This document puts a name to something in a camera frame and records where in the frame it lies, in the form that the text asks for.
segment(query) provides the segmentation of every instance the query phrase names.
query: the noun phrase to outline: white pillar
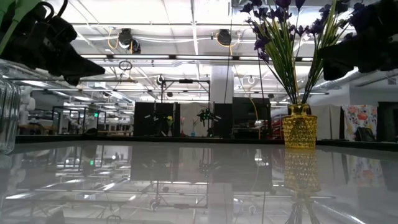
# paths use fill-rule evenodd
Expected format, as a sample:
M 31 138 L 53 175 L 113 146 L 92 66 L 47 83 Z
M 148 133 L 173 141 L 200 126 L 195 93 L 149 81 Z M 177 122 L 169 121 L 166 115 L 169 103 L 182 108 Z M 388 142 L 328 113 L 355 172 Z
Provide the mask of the white pillar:
M 210 101 L 215 103 L 232 103 L 233 91 L 234 73 L 232 72 L 232 67 L 212 66 L 210 79 Z

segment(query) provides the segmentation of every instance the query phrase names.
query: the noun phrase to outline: black partition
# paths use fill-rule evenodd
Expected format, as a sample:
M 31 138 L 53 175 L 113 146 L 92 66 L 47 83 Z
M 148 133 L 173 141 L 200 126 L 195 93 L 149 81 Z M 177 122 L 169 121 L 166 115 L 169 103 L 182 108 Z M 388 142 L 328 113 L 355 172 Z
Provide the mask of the black partition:
M 164 119 L 154 120 L 154 115 L 160 117 L 161 114 L 172 116 L 174 125 L 172 126 L 173 137 L 180 135 L 180 105 L 174 103 L 154 103 L 137 102 L 134 113 L 134 137 L 143 136 L 162 136 L 162 132 L 167 134 L 169 126 Z

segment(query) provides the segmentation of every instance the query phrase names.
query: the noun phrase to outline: metal frame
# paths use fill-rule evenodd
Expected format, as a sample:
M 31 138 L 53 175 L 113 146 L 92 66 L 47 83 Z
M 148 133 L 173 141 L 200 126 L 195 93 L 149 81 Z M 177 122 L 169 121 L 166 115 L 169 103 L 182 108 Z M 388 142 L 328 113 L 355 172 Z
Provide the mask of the metal frame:
M 70 109 L 70 108 L 83 108 L 83 111 L 81 110 L 76 110 L 76 109 Z M 98 135 L 98 124 L 100 121 L 100 114 L 101 113 L 105 113 L 105 120 L 104 120 L 104 124 L 106 124 L 106 111 L 104 110 L 90 110 L 89 108 L 85 107 L 85 106 L 53 106 L 52 107 L 52 115 L 51 115 L 51 120 L 54 121 L 54 114 L 55 114 L 55 110 L 56 109 L 61 109 L 62 112 L 58 113 L 58 130 L 60 128 L 60 121 L 61 121 L 61 115 L 63 114 L 64 110 L 68 110 L 69 111 L 69 115 L 71 115 L 72 111 L 77 111 L 78 112 L 78 122 L 80 121 L 80 113 L 83 112 L 83 125 L 82 125 L 82 132 L 81 134 L 83 135 L 85 133 L 85 122 L 86 122 L 86 113 L 97 113 L 98 117 L 97 117 L 97 124 L 96 124 L 96 135 Z
M 179 82 L 179 83 L 185 83 L 186 81 L 190 81 L 192 83 L 198 83 L 208 94 L 208 109 L 210 110 L 210 80 L 162 80 L 161 81 L 161 89 L 160 89 L 160 106 L 161 106 L 161 110 L 163 111 L 163 94 L 165 93 L 165 91 L 170 88 L 170 86 L 172 86 L 175 82 Z M 166 86 L 166 88 L 164 88 L 164 86 L 166 85 L 166 83 L 170 82 L 171 84 L 169 86 Z M 207 83 L 209 85 L 208 90 L 201 84 L 201 83 Z M 207 127 L 208 129 L 210 129 L 210 120 L 207 120 Z

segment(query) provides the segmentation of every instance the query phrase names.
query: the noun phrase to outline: duct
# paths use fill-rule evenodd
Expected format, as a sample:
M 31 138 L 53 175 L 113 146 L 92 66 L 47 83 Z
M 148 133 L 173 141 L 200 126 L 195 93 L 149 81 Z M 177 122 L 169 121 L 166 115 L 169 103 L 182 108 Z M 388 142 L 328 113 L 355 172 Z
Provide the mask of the duct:
M 343 78 L 339 78 L 333 81 L 326 81 L 321 84 L 317 84 L 312 88 L 312 91 L 318 91 L 318 90 L 330 90 L 336 86 L 341 86 L 346 83 L 349 83 L 353 80 L 357 80 L 359 78 L 375 74 L 377 71 L 369 72 L 369 73 L 361 73 L 358 70 L 353 70 L 351 72 L 348 72 L 347 75 L 345 75 Z

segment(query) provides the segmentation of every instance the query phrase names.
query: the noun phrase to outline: flower arrangement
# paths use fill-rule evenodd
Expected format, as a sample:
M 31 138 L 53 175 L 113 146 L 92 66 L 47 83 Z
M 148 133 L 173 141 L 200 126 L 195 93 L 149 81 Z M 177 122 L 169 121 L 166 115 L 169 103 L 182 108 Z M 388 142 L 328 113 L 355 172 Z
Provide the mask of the flower arrangement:
M 319 10 L 321 18 L 316 19 L 312 26 L 298 26 L 300 10 L 305 0 L 295 0 L 297 8 L 297 19 L 291 24 L 289 18 L 289 6 L 292 0 L 274 0 L 275 7 L 261 7 L 261 0 L 250 0 L 241 12 L 246 12 L 250 18 L 246 21 L 256 34 L 254 50 L 257 50 L 258 57 L 262 59 L 279 83 L 284 87 L 287 95 L 293 104 L 305 104 L 312 88 L 319 81 L 323 71 L 323 60 L 318 56 L 318 50 L 335 45 L 344 31 L 347 29 L 350 16 L 347 19 L 340 19 L 339 16 L 349 8 L 350 0 L 331 0 L 331 4 Z M 362 3 L 354 5 L 351 15 L 358 13 L 364 8 Z M 296 58 L 300 47 L 295 53 L 295 44 L 300 46 L 303 35 L 309 35 L 314 39 L 315 50 L 311 68 L 305 84 L 304 94 L 300 99 L 299 87 L 296 76 Z M 269 65 L 272 59 L 273 69 Z

